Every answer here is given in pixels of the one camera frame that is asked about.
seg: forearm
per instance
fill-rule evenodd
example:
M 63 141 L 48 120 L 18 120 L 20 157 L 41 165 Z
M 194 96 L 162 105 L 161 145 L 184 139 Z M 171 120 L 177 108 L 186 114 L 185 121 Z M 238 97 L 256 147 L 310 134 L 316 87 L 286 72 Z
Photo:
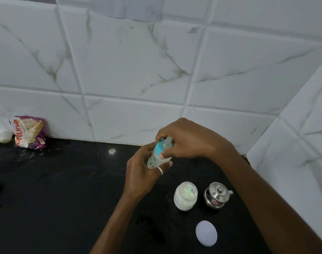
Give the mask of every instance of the forearm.
M 322 241 L 234 148 L 211 157 L 244 201 L 273 253 L 322 253 Z
M 90 254 L 117 253 L 137 203 L 135 200 L 121 197 Z

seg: ring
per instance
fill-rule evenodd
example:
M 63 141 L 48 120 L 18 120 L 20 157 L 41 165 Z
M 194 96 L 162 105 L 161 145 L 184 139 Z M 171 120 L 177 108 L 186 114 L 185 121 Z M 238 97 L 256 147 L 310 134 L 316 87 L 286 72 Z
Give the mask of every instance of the ring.
M 158 169 L 160 169 L 161 175 L 163 175 L 163 171 L 162 171 L 161 167 L 158 167 Z

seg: granite countertop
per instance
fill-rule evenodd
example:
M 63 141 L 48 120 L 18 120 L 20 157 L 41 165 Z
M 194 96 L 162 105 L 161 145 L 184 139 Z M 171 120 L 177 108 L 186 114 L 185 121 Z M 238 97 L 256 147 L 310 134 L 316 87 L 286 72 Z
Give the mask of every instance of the granite countertop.
M 0 144 L 0 254 L 88 253 L 104 229 L 138 146 L 48 139 L 44 150 Z M 120 253 L 270 253 L 246 206 L 221 169 L 204 158 L 174 165 L 138 204 Z M 175 207 L 176 187 L 194 183 L 193 209 Z M 220 182 L 234 195 L 216 212 L 202 194 Z M 202 220 L 218 233 L 213 247 L 195 235 Z

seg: hand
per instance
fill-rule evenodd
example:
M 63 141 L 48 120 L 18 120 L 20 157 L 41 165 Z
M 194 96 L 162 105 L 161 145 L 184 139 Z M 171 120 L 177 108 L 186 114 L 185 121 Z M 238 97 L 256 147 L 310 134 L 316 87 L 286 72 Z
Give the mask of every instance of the hand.
M 185 118 L 180 118 L 160 129 L 155 142 L 167 136 L 171 136 L 175 144 L 164 150 L 160 158 L 202 156 L 211 159 L 214 155 L 222 154 L 222 150 L 235 149 L 227 139 L 216 132 Z
M 142 146 L 133 157 L 127 162 L 126 180 L 124 184 L 123 197 L 140 201 L 153 188 L 156 180 L 160 177 L 161 171 L 147 168 L 145 158 L 149 158 L 153 152 L 155 143 Z M 163 173 L 173 165 L 169 161 L 163 163 L 160 168 Z

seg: glass jar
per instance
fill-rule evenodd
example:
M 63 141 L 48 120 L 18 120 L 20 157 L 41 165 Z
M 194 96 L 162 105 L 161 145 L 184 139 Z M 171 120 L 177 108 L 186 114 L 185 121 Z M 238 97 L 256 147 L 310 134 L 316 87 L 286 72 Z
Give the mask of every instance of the glass jar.
M 174 203 L 179 210 L 191 209 L 198 199 L 198 190 L 191 182 L 181 183 L 175 190 Z

